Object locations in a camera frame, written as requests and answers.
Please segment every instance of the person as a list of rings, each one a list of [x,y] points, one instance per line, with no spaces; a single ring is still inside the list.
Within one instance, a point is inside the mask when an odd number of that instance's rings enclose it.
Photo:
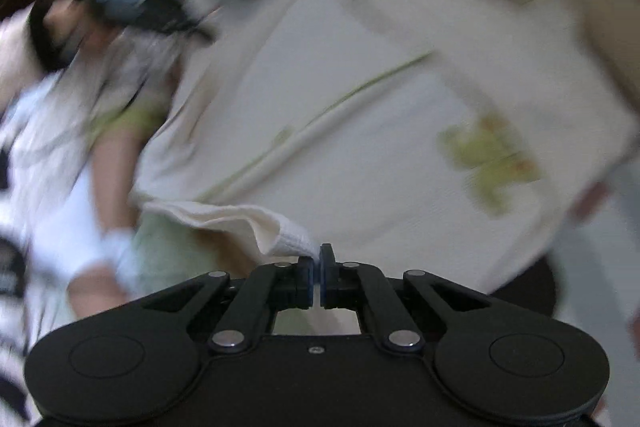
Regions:
[[[69,59],[62,50],[74,39],[78,52]],[[138,157],[164,121],[179,79],[178,41],[98,22],[76,0],[36,3],[0,24],[0,111],[43,79],[52,83],[35,108],[39,115],[13,132],[10,190],[33,230],[31,264],[67,284],[79,318],[124,304],[134,292],[123,268],[138,220],[129,193]],[[50,139],[56,124],[62,141]],[[44,155],[22,161],[26,148]],[[78,193],[89,186],[89,198]],[[97,241],[82,227],[92,219]]]

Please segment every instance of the green trim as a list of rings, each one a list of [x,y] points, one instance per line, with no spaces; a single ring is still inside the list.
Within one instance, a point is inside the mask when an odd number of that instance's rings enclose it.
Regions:
[[[114,109],[94,118],[89,126],[88,143],[92,146],[101,134],[118,128],[135,129],[150,138],[166,119],[163,110],[151,107],[129,107],[126,111]]]
[[[307,129],[309,126],[311,126],[312,124],[316,123],[316,121],[318,121],[324,115],[326,115],[327,113],[329,113],[332,110],[336,109],[339,105],[342,105],[344,102],[346,102],[347,100],[349,100],[350,98],[352,98],[356,94],[358,94],[360,92],[363,92],[366,89],[369,89],[369,87],[372,87],[372,86],[375,86],[376,84],[379,84],[382,80],[385,80],[385,79],[389,78],[390,76],[398,74],[401,71],[404,71],[404,70],[406,70],[408,68],[411,68],[412,66],[415,66],[416,64],[418,64],[421,61],[425,60],[426,58],[430,57],[431,54],[433,54],[433,53],[434,53],[434,51],[429,51],[429,52],[423,53],[422,55],[420,55],[420,56],[418,56],[416,58],[412,58],[412,60],[409,60],[409,61],[405,62],[404,64],[401,64],[400,66],[397,66],[397,67],[392,68],[392,69],[390,69],[388,71],[385,71],[384,73],[379,74],[378,76],[372,78],[371,80],[368,80],[367,82],[364,82],[364,84],[361,84],[360,86],[356,87],[355,89],[351,90],[347,94],[345,94],[342,97],[340,97],[334,103],[332,103],[329,106],[325,107],[320,113],[318,113],[307,124],[305,124],[299,131],[296,131],[293,127],[290,127],[290,126],[288,126],[287,128],[283,129],[283,131],[281,131],[274,138],[274,140],[273,140],[273,142],[271,144],[271,147],[269,147],[269,149],[267,149],[265,152],[263,152],[259,156],[256,156],[253,160],[251,160],[249,163],[247,163],[244,167],[242,167],[238,171],[234,172],[230,176],[226,177],[220,183],[214,185],[213,187],[209,188],[205,192],[203,192],[200,195],[196,196],[194,198],[194,201],[206,202],[206,201],[210,201],[213,198],[219,196],[220,194],[222,194],[222,192],[224,190],[226,190],[229,186],[231,186],[231,184],[233,184],[239,178],[244,176],[247,172],[249,172],[255,166],[260,164],[265,158],[267,158],[268,155],[270,155],[278,147],[282,146],[291,136],[293,136],[294,134],[297,134],[297,133]]]

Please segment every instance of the screw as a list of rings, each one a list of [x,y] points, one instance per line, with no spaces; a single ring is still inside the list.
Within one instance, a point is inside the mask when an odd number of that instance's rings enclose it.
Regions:
[[[213,335],[211,340],[220,347],[236,347],[244,341],[244,335],[236,330],[223,330]]]
[[[411,330],[398,330],[389,335],[389,342],[398,347],[414,347],[420,342],[420,335]]]

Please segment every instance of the beige cloth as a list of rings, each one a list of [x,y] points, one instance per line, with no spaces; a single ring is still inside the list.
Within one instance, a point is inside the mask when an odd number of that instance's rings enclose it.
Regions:
[[[341,260],[393,277],[422,268],[490,291],[543,251],[636,133],[564,0],[337,0],[366,28],[347,42],[338,16],[311,16],[317,2],[262,0],[209,54],[193,55],[143,153],[136,191],[154,210],[216,227],[221,206],[257,205],[332,242]],[[379,38],[404,58],[361,47]],[[459,79],[473,110],[506,115],[545,173],[508,188],[516,210],[504,219],[482,214],[465,175],[455,181],[438,163],[432,140],[447,125],[437,115],[444,99],[429,99],[417,77],[396,75],[344,99],[430,50],[437,60],[424,68]]]

